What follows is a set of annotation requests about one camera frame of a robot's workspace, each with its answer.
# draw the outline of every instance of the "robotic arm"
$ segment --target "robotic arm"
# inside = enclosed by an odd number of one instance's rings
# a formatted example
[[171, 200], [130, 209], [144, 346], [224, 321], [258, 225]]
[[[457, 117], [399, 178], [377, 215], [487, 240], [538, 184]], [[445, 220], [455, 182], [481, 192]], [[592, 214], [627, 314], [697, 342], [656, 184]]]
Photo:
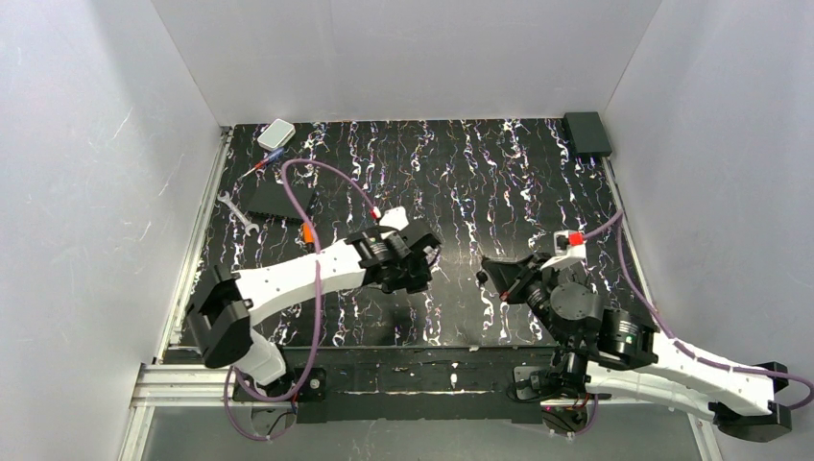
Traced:
[[[505, 303], [526, 303], [558, 343], [550, 368], [515, 383], [527, 400], [612, 394], [680, 408], [724, 433], [767, 442], [791, 430], [789, 408], [773, 402], [788, 381], [713, 368], [681, 353], [651, 323], [603, 306], [599, 295], [559, 271], [586, 258], [581, 234], [555, 232], [555, 254], [519, 261], [484, 257], [478, 279], [491, 279]], [[696, 356], [732, 367], [786, 373], [771, 362], [747, 367], [683, 343]]]
[[186, 307], [186, 323], [207, 368], [237, 367], [260, 386], [286, 374], [277, 346], [254, 330], [269, 316], [314, 298], [314, 268], [320, 262], [324, 293], [372, 283], [392, 293], [418, 293], [432, 279], [441, 242], [426, 223], [410, 221], [403, 207], [378, 224], [322, 250], [273, 266], [231, 273], [214, 266], [201, 275]]

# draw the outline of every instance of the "black marble tabletop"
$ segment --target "black marble tabletop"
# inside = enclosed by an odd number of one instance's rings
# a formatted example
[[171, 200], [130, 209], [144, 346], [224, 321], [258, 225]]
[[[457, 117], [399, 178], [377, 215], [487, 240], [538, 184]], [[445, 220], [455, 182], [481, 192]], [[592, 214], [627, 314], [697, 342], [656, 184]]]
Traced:
[[[265, 127], [235, 127], [229, 146], [219, 191], [242, 209], [258, 185], [280, 182], [282, 161], [313, 158], [347, 172], [381, 209], [405, 206], [443, 241], [425, 293], [326, 295], [322, 346], [553, 344], [525, 305], [501, 303], [475, 273], [479, 252], [553, 253], [554, 231], [590, 231], [615, 212], [602, 165], [569, 155], [559, 119], [297, 124], [280, 161], [238, 182], [263, 158], [256, 138]], [[317, 191], [311, 215], [324, 246], [373, 224], [358, 195], [332, 173], [305, 165], [291, 173], [293, 183]], [[306, 254], [299, 223], [253, 217], [261, 232], [247, 237], [226, 206], [213, 206], [199, 273], [217, 263], [251, 269]], [[609, 305], [644, 312], [620, 276], [612, 231], [591, 241], [586, 264], [575, 271], [587, 271]], [[279, 344], [307, 346], [313, 320], [313, 302], [303, 303], [259, 328]], [[192, 344], [191, 335], [181, 343]]]

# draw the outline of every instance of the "white wall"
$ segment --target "white wall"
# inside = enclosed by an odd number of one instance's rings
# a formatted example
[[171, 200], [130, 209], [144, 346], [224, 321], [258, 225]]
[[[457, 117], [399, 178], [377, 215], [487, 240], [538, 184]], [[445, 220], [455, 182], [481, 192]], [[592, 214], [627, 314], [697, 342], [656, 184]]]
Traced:
[[0, 457], [115, 459], [218, 137], [149, 0], [0, 2]]
[[221, 125], [604, 108], [660, 0], [153, 0]]
[[[814, 4], [665, 1], [604, 115], [658, 307], [679, 336], [814, 376]], [[800, 385], [778, 397], [790, 403]], [[811, 459], [812, 408], [727, 459]]]

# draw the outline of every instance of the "white rectangular device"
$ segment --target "white rectangular device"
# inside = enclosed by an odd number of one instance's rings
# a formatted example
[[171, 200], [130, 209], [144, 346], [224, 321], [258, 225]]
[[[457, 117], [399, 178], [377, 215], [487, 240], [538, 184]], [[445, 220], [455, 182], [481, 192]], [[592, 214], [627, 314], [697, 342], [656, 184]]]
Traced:
[[257, 143], [267, 150], [272, 151], [278, 147], [282, 147], [294, 135], [294, 125], [280, 120], [279, 118], [272, 122], [266, 131], [257, 137]]

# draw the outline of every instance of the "silver wrench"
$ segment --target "silver wrench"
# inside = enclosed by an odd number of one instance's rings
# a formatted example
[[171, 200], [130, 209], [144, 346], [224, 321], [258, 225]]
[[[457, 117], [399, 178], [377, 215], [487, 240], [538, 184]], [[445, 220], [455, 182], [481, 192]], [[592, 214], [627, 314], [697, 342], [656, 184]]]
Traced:
[[237, 219], [239, 219], [241, 223], [243, 223], [243, 226], [246, 228], [247, 236], [251, 237], [252, 230], [260, 232], [260, 227], [253, 223], [251, 219], [247, 218], [245, 214], [241, 213], [240, 210], [237, 209], [237, 205], [231, 202], [231, 197], [229, 197], [228, 192], [223, 191], [223, 193], [218, 196], [218, 202], [227, 204], [231, 212], [237, 216]]

